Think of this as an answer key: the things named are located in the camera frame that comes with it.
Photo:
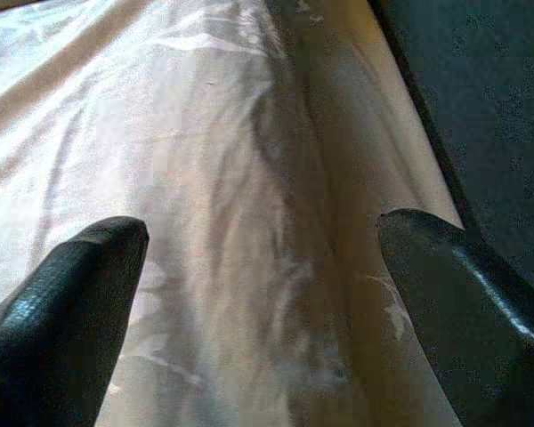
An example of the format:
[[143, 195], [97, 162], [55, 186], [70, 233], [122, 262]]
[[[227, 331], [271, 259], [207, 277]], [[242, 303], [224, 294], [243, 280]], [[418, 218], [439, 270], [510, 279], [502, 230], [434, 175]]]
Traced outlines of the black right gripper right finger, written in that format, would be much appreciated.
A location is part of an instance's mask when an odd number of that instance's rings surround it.
[[384, 263], [464, 426], [534, 426], [534, 289], [495, 250], [416, 209], [383, 214]]

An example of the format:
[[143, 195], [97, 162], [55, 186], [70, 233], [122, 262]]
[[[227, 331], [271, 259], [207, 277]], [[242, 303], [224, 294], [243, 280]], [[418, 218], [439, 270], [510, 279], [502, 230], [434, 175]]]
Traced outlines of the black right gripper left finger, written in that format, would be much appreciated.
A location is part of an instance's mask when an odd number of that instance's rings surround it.
[[58, 244], [0, 303], [0, 426], [92, 426], [150, 241], [110, 217]]

